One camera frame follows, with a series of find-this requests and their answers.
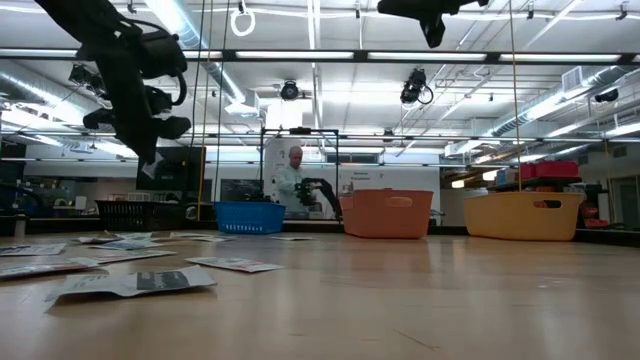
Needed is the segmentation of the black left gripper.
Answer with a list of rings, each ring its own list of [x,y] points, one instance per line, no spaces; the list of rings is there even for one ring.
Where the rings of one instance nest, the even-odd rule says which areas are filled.
[[[142,74],[128,60],[97,59],[102,83],[111,108],[97,109],[83,118],[87,129],[110,125],[115,137],[145,163],[156,161],[157,139],[177,139],[191,129],[186,117],[160,114],[174,106],[171,96],[143,82]]]

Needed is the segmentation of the black monitor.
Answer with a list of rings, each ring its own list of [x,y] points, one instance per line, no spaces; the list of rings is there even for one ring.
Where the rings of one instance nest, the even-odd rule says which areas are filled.
[[[159,166],[156,179],[140,172],[143,161],[138,162],[136,189],[143,191],[197,191],[204,178],[202,165],[206,149],[201,147],[157,147],[164,161]]]

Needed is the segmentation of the black mesh basket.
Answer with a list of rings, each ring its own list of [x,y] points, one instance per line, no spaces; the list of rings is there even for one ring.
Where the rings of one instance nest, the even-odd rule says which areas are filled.
[[[164,202],[96,202],[100,220],[108,231],[153,232],[180,228],[186,207]]]

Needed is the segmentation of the small dark screen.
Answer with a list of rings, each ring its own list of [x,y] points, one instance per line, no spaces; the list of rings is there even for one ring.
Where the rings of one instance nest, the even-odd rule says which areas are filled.
[[[245,202],[263,196],[262,184],[251,179],[222,179],[220,181],[220,201]]]

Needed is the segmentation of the black overhead crossbar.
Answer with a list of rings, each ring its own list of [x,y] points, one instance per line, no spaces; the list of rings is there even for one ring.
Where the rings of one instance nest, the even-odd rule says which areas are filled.
[[[181,56],[144,55],[144,63],[185,62],[305,62],[305,63],[415,63],[524,66],[594,65],[640,66],[640,53],[541,53],[381,50],[185,50]]]

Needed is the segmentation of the white orange ointment packet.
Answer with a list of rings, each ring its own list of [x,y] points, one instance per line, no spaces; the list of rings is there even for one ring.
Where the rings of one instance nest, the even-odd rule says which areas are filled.
[[[176,252],[160,250],[125,251],[123,253],[93,257],[93,260],[95,260],[99,264],[110,264],[172,255],[176,255]]]
[[[85,271],[99,266],[99,262],[89,258],[77,258],[56,263],[20,265],[0,269],[0,281],[58,272]]]
[[[283,269],[283,266],[280,265],[242,258],[195,257],[187,258],[186,261],[193,264],[246,273],[258,273]]]

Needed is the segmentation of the blue plastic bin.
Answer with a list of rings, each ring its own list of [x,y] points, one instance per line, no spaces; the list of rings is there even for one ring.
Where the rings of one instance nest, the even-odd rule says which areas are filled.
[[[218,229],[229,234],[264,235],[282,229],[286,207],[271,202],[215,203]]]

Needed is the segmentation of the person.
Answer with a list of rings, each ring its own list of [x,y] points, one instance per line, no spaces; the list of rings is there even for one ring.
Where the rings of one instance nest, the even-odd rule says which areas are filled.
[[[279,203],[286,207],[286,212],[294,217],[302,217],[309,212],[297,196],[296,186],[302,183],[306,174],[301,168],[303,150],[300,146],[289,149],[289,162],[275,174],[275,185],[278,191]]]

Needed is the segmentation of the orange plastic bin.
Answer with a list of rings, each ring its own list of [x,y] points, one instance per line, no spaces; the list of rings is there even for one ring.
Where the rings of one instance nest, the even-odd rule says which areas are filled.
[[[363,238],[419,239],[429,228],[433,192],[363,189],[339,198],[345,232]]]

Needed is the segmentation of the red storage bins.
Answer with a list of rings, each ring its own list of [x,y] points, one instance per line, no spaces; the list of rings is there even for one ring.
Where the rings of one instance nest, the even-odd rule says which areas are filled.
[[[530,178],[577,178],[579,169],[574,161],[543,161],[522,164],[520,175],[523,180]]]

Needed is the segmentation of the yellow plastic bin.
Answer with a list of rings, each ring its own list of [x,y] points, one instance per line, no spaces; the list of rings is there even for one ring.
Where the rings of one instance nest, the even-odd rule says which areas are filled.
[[[468,233],[475,237],[522,241],[571,241],[579,193],[502,192],[464,200]]]

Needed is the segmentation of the red object on rack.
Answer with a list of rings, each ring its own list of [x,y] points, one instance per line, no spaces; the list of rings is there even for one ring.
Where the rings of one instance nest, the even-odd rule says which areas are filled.
[[[600,218],[599,209],[595,205],[583,202],[579,208],[579,225],[586,229],[604,229],[610,222]]]

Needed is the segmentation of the silver ventilation duct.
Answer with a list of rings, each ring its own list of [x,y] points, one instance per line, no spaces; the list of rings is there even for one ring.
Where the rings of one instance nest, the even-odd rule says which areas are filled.
[[[0,123],[11,130],[85,129],[83,117],[103,105],[11,61],[0,61]]]
[[[577,66],[561,76],[559,85],[519,105],[518,111],[512,111],[496,120],[484,136],[501,137],[519,126],[567,106],[570,102],[612,90],[637,71],[640,71],[640,66]]]
[[[209,50],[209,35],[205,33],[203,20],[193,14],[186,0],[144,0],[144,2],[167,30],[178,35],[179,43],[184,49],[200,50],[202,53]],[[201,67],[230,102],[245,102],[246,97],[243,91],[229,77],[220,62],[201,63]]]

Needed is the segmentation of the black background rig frame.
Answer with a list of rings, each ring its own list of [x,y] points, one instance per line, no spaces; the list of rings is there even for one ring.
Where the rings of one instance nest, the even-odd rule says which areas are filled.
[[[265,165],[265,149],[266,147],[274,140],[274,139],[293,139],[293,140],[298,140],[298,141],[302,141],[302,140],[307,140],[309,137],[311,137],[312,135],[325,135],[326,133],[332,133],[334,136],[338,135],[338,131],[337,130],[315,130],[315,129],[311,129],[308,127],[295,127],[295,128],[289,128],[289,129],[279,129],[279,130],[275,130],[275,129],[262,129],[260,132],[260,140],[259,140],[259,152],[260,152],[260,170],[259,170],[259,177],[260,180],[263,184],[263,193],[264,195],[269,199],[272,200],[270,196],[266,195],[264,192],[264,165]],[[320,178],[320,179],[324,179],[320,176],[313,176],[311,175],[308,171],[305,170],[305,168],[303,167],[303,164],[301,162],[301,166],[302,166],[302,170],[304,171],[304,173],[306,174],[305,178]],[[308,207],[309,212],[307,214],[304,214],[302,217],[294,217],[292,214],[289,214],[285,211],[285,215],[287,218],[289,219],[311,219],[312,215],[314,213],[316,213],[315,207],[319,204],[319,200],[318,200],[318,195],[321,195],[321,197],[325,200],[325,202],[327,203],[327,207],[330,209],[328,218],[331,219],[335,219],[334,218],[334,212],[331,208],[331,206],[329,205],[328,201],[325,199],[325,197],[318,191],[318,190],[313,190],[312,191],[312,204]]]

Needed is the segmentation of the dark wall shelf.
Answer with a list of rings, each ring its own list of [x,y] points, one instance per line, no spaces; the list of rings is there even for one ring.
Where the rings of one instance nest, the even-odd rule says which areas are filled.
[[[581,182],[582,179],[580,177],[540,177],[529,178],[520,182],[493,185],[488,187],[487,190],[489,192],[513,192],[524,191],[526,189],[535,191],[537,188],[547,188],[550,189],[551,192],[563,192],[565,187]]]

